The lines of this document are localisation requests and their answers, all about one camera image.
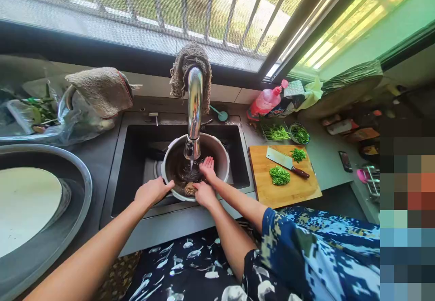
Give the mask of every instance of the chrome faucet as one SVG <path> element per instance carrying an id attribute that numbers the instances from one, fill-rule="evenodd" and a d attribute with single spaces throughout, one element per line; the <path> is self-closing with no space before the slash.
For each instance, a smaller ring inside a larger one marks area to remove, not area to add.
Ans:
<path id="1" fill-rule="evenodd" d="M 184 145 L 184 157 L 194 161 L 201 155 L 199 130 L 201 128 L 201 104 L 203 100 L 203 73 L 193 67 L 188 77 L 188 128 Z"/>

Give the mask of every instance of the cutting board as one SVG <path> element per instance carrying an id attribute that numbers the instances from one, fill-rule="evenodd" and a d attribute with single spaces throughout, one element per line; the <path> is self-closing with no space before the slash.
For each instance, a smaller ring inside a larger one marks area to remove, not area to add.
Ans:
<path id="1" fill-rule="evenodd" d="M 290 152 L 295 148 L 303 149 L 307 152 L 305 147 L 302 146 L 280 145 L 271 147 L 289 156 L 291 156 Z M 260 203 L 270 208 L 278 208 L 322 196 L 322 191 L 320 191 L 308 153 L 307 158 L 299 164 L 293 161 L 293 166 L 307 172 L 309 178 L 304 179 L 289 169 L 284 168 L 290 173 L 290 182 L 284 186 L 275 186 L 272 183 L 269 170 L 278 164 L 266 157 L 266 151 L 267 146 L 249 147 L 249 158 L 254 175 L 255 190 Z"/>

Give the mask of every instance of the black sink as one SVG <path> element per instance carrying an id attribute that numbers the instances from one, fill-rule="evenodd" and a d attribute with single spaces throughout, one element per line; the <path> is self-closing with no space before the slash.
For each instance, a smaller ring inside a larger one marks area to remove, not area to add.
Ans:
<path id="1" fill-rule="evenodd" d="M 209 124 L 202 129 L 203 132 L 218 138 L 226 148 L 230 157 L 229 182 L 237 189 L 250 186 L 247 158 L 244 155 L 244 142 L 242 142 L 241 130 L 237 125 L 213 125 Z M 154 179 L 154 160 L 147 155 L 149 147 L 163 149 L 174 139 L 187 133 L 186 125 L 162 124 L 142 125 L 131 124 L 127 126 L 124 148 L 122 150 L 119 174 L 117 177 L 115 196 L 111 209 L 112 217 L 121 213 L 135 197 L 136 190 L 149 179 Z M 164 207 L 176 203 L 192 207 L 195 203 L 181 202 L 173 196 L 166 197 L 156 204 L 156 207 Z"/>

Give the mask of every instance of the hand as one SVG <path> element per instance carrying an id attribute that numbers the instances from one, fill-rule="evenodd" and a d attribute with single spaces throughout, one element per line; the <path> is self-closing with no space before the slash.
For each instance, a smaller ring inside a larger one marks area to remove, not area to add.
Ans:
<path id="1" fill-rule="evenodd" d="M 141 207 L 146 209 L 162 200 L 174 186 L 173 180 L 168 185 L 165 185 L 162 177 L 149 180 L 136 191 L 135 202 L 138 202 Z"/>
<path id="2" fill-rule="evenodd" d="M 212 187 L 207 183 L 201 181 L 200 183 L 194 183 L 193 186 L 198 189 L 198 191 L 195 193 L 195 199 L 201 206 L 209 209 L 210 207 L 216 205 L 216 203 L 219 204 L 216 194 L 214 193 Z"/>
<path id="3" fill-rule="evenodd" d="M 214 159 L 211 156 L 207 156 L 204 162 L 199 165 L 199 170 L 208 181 L 213 179 L 216 176 L 216 173 L 214 172 Z"/>

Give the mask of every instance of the kitchen counter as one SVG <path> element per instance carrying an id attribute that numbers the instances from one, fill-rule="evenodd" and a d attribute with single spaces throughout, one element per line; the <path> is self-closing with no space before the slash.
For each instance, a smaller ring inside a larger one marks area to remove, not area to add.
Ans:
<path id="1" fill-rule="evenodd" d="M 237 115 L 241 118 L 247 147 L 254 145 L 284 144 L 279 142 L 267 143 L 262 136 L 258 135 L 255 129 L 248 124 L 246 118 L 247 105 L 213 103 L 213 105 L 221 104 L 225 104 L 230 115 Z M 146 113 L 166 113 L 170 110 L 170 113 L 187 114 L 186 101 L 182 104 L 182 101 L 179 99 L 145 96 L 136 97 L 134 107 L 129 111 L 139 112 L 143 107 L 145 107 Z M 285 120 L 287 123 L 291 123 L 295 121 L 295 118 L 289 116 Z M 367 219 L 370 222 L 379 223 L 379 206 L 370 201 L 367 188 L 356 176 L 356 169 L 366 162 L 359 156 L 356 147 L 347 143 L 341 137 L 330 136 L 316 120 L 301 122 L 311 135 L 311 142 L 307 145 L 307 151 L 321 190 L 344 183 L 350 183 Z M 121 120 L 118 119 L 116 127 L 111 131 L 90 141 L 66 148 L 81 158 L 88 166 L 94 189 L 92 192 L 91 206 L 81 229 L 67 250 L 48 272 L 63 262 L 101 229 L 100 220 L 109 184 L 111 164 L 113 162 L 120 131 L 120 123 Z M 343 150 L 349 154 L 354 173 L 347 173 L 343 170 L 338 155 L 339 150 Z M 250 176 L 252 176 L 250 166 L 248 166 L 248 171 Z M 256 197 L 254 191 L 247 193 L 247 195 L 252 198 Z M 233 217 L 240 217 L 240 214 L 225 201 L 221 202 Z M 214 226 L 211 216 L 206 209 L 200 206 L 146 218 L 141 220 L 137 225 L 123 248 L 121 255 L 148 248 L 211 226 Z"/>

